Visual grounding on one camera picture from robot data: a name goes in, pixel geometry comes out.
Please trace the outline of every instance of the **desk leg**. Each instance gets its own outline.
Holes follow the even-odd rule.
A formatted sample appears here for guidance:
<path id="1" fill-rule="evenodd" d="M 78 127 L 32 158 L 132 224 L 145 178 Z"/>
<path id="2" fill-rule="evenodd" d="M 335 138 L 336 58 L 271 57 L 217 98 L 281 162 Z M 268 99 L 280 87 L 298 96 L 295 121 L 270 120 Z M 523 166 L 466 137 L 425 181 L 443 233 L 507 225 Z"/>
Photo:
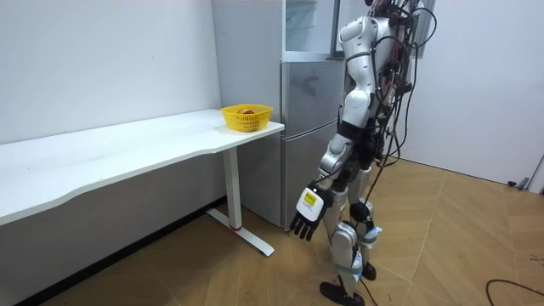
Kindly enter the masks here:
<path id="1" fill-rule="evenodd" d="M 261 253 L 270 256 L 274 248 L 241 226 L 240 183 L 238 181 L 238 157 L 236 148 L 223 151 L 224 176 L 227 183 L 227 200 L 229 217 L 217 209 L 210 209 L 207 213 L 216 218 L 225 226 L 230 227 L 236 234 L 256 247 Z"/>

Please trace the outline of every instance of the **wooden floor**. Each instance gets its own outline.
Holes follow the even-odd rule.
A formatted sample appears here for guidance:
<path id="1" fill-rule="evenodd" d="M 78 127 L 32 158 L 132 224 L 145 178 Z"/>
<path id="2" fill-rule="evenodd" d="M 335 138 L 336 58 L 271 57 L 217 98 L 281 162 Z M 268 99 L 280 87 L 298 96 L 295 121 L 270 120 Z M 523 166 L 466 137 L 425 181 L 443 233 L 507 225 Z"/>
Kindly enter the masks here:
<path id="1" fill-rule="evenodd" d="M 367 283 L 380 306 L 488 305 L 492 278 L 544 291 L 544 196 L 401 161 L 371 201 L 383 232 L 371 251 L 378 278 Z M 243 218 L 275 248 L 270 258 L 204 216 L 45 304 L 334 305 L 318 291 L 335 280 L 323 226 L 308 243 L 251 212 Z M 497 306 L 544 306 L 509 285 L 491 295 Z"/>

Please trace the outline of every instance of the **desk surface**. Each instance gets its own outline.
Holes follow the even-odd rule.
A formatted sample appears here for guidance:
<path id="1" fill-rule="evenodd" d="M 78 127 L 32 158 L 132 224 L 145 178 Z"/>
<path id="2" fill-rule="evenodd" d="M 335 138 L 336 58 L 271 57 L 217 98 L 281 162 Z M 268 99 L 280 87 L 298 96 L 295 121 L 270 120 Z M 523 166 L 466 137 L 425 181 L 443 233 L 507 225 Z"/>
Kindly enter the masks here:
<path id="1" fill-rule="evenodd" d="M 283 130 L 243 133 L 201 110 L 0 145 L 0 225 L 99 187 Z"/>

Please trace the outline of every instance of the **desk foot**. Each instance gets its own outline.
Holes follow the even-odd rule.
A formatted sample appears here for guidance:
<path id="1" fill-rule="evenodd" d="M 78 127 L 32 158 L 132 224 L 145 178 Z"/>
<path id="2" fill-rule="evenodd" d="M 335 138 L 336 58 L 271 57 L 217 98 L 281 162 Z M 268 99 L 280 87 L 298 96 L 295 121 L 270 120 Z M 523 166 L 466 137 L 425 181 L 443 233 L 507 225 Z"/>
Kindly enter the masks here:
<path id="1" fill-rule="evenodd" d="M 229 218 L 225 215 L 223 215 L 220 211 L 213 208 L 207 211 L 207 214 L 217 219 L 219 222 L 221 222 L 224 226 L 228 227 L 230 229 L 229 225 Z M 261 238 L 255 236 L 252 232 L 250 232 L 247 229 L 244 229 L 243 227 L 240 228 L 240 230 L 233 230 L 238 236 L 245 239 L 247 242 L 251 243 L 254 247 L 256 247 L 262 254 L 266 255 L 267 257 L 272 255 L 274 252 L 274 248 L 264 242 Z"/>

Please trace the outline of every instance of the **freezer door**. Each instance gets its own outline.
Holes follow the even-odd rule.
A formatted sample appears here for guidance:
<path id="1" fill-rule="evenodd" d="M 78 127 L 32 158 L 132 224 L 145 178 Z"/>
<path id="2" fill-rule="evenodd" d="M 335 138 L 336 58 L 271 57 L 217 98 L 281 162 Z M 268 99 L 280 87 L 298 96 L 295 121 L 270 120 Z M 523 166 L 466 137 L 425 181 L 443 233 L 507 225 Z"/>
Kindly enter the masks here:
<path id="1" fill-rule="evenodd" d="M 338 60 L 282 63 L 281 117 L 293 137 L 337 119 L 343 105 L 344 63 Z"/>
<path id="2" fill-rule="evenodd" d="M 315 179 L 321 157 L 337 131 L 336 123 L 322 127 L 304 136 L 283 140 L 283 219 L 285 229 L 289 227 L 300 194 Z"/>

